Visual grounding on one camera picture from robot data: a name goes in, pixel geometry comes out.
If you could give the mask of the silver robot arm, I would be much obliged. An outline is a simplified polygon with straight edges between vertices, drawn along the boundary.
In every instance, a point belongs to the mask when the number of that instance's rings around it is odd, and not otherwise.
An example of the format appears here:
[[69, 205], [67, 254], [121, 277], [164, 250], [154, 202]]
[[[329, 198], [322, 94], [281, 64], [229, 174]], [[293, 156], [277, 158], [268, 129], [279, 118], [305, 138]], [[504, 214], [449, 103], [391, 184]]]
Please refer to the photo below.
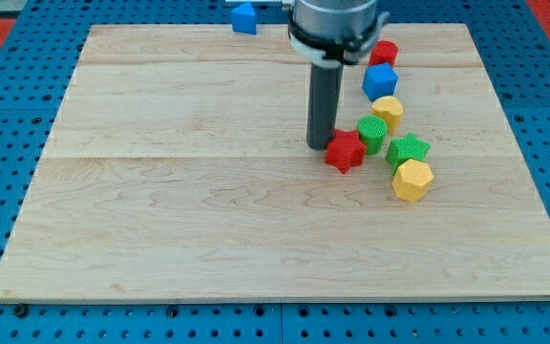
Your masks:
[[377, 0], [296, 0], [288, 19], [293, 50], [310, 62], [307, 145], [325, 150], [334, 138], [346, 66], [376, 45], [390, 14]]

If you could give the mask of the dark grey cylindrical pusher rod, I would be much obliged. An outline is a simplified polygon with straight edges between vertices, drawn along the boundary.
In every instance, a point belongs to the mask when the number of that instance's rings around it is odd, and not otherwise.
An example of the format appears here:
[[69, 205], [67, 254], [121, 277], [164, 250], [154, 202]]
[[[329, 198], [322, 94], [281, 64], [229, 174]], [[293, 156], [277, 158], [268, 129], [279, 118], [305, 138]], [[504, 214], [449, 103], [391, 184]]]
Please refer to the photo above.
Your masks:
[[343, 67], [323, 68], [312, 64], [307, 107], [307, 145], [325, 150], [333, 139]]

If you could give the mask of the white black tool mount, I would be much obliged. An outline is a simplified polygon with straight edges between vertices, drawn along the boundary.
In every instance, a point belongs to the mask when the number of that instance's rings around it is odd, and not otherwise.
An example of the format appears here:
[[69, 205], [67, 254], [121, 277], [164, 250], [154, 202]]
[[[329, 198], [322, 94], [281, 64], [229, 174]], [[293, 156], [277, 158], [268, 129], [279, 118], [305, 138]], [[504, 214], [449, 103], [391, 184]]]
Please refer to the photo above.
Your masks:
[[319, 67], [356, 65], [376, 45], [390, 14], [305, 14], [293, 11], [288, 37], [293, 50]]

